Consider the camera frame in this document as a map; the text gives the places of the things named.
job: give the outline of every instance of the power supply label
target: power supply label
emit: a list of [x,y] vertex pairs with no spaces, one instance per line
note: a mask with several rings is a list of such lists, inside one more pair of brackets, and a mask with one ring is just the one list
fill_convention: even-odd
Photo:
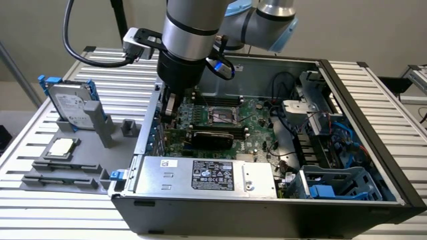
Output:
[[235,190],[233,163],[192,161],[191,187],[196,190]]

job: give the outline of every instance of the white wall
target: white wall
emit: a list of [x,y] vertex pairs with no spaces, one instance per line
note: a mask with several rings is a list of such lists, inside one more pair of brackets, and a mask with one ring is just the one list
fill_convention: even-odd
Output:
[[[161,31],[165,0],[124,0],[129,27]],[[73,58],[61,42],[67,0],[0,0],[0,39],[25,77],[63,76]],[[398,76],[427,64],[427,0],[295,0],[299,26],[280,55],[363,61],[378,75]],[[76,0],[69,41],[120,48],[109,0]],[[252,54],[271,54],[256,48]],[[0,65],[0,81],[13,81]]]

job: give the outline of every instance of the motherboard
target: motherboard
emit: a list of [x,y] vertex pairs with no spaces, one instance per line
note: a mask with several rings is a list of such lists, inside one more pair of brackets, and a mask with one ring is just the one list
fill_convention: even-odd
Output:
[[268,162],[276,140],[269,107],[261,98],[189,92],[164,130],[165,156]]

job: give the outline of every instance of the green circuit board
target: green circuit board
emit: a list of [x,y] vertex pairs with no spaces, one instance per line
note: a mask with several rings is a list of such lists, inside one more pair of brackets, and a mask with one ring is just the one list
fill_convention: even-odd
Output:
[[[269,146],[276,140],[273,129],[268,126],[269,108],[257,98],[245,98],[236,107],[195,105],[188,97],[184,98],[177,110],[179,121],[175,128],[164,131],[165,156],[236,159],[237,154],[252,155],[255,161],[265,162],[267,153],[263,151],[263,142]],[[248,136],[232,141],[231,149],[201,150],[193,149],[187,141],[191,126],[247,128]]]

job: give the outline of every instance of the slotted aluminum surface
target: slotted aluminum surface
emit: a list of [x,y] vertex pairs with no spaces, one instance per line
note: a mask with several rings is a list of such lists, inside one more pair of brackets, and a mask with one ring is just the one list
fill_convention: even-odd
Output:
[[[121,51],[117,49],[97,48],[87,57],[96,61],[116,62],[121,59],[120,55]],[[91,78],[96,82],[105,112],[112,115],[113,120],[120,122],[121,119],[131,118],[141,122],[156,80],[156,61],[157,56],[151,61],[141,60],[133,65],[115,69],[99,69],[76,63],[64,78],[71,80]],[[372,80],[355,63],[331,63],[338,72],[342,70],[339,75],[348,76],[344,79],[348,84],[354,84],[354,81],[366,82],[364,85],[356,85],[356,91],[360,91],[358,88],[363,86],[374,87],[370,84],[374,83]],[[351,94],[363,109],[383,109],[378,114],[375,111],[364,111],[378,131],[399,131],[399,127],[406,127],[404,129],[411,131],[410,135],[404,131],[384,132],[382,139],[386,144],[390,143],[387,146],[391,149],[402,146],[404,142],[404,147],[408,143],[414,143],[410,144],[411,151],[395,159],[427,203],[427,156],[414,156],[414,154],[424,155],[424,152],[415,150],[426,145],[426,141],[423,143],[423,139],[412,135],[414,129],[406,118],[394,115],[396,111],[387,97],[379,94],[378,90],[371,90],[376,93]],[[57,113],[47,100],[0,158],[0,239],[157,239],[156,236],[137,236],[128,230],[107,195],[19,190],[23,174],[31,170],[33,160],[40,156],[57,131],[56,119]],[[426,213],[403,224],[379,225],[354,239],[422,240],[426,239],[424,235],[427,235]],[[217,239],[217,237],[188,238]],[[161,239],[181,238],[163,236]]]

